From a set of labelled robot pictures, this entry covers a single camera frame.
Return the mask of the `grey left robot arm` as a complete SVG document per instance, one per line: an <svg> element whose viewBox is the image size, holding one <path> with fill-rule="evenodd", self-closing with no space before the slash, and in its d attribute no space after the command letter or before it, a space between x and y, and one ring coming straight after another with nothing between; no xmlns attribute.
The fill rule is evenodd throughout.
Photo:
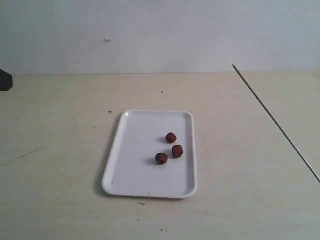
<svg viewBox="0 0 320 240"><path fill-rule="evenodd" d="M13 76L0 69L0 91L9 91L13 87Z"/></svg>

